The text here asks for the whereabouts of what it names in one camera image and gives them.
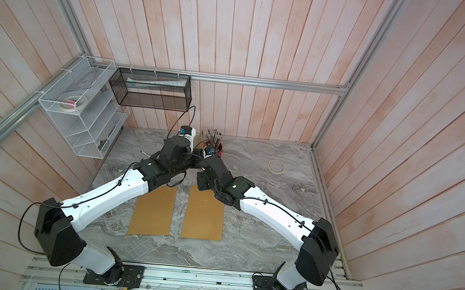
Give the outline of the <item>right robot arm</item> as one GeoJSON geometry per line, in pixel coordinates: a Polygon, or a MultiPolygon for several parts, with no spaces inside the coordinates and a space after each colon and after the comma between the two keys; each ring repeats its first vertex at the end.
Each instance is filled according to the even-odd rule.
{"type": "Polygon", "coordinates": [[[210,189],[223,204],[258,218],[299,251],[296,260],[277,268],[267,283],[272,290],[297,290],[306,283],[320,287],[326,280],[336,290],[342,290],[332,272],[340,251],[328,220],[313,220],[283,206],[249,179],[232,176],[217,155],[204,156],[198,152],[196,156],[201,168],[197,177],[200,190],[210,189]]]}

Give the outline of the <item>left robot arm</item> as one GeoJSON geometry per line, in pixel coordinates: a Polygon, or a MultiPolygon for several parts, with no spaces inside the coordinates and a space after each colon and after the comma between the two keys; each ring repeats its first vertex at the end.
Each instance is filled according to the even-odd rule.
{"type": "Polygon", "coordinates": [[[190,137],[174,136],[165,139],[160,151],[131,163],[123,175],[92,191],[63,202],[40,202],[34,234],[41,254],[55,267],[72,263],[106,276],[120,270],[122,262],[114,251],[85,242],[80,232],[117,206],[200,168],[206,157],[190,137]]]}

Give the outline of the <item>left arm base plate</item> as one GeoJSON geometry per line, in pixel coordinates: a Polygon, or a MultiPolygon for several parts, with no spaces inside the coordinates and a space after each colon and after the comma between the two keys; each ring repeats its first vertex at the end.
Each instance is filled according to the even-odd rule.
{"type": "Polygon", "coordinates": [[[113,268],[102,275],[97,275],[89,269],[83,279],[83,283],[136,289],[140,287],[144,272],[144,266],[115,264],[113,268]]]}

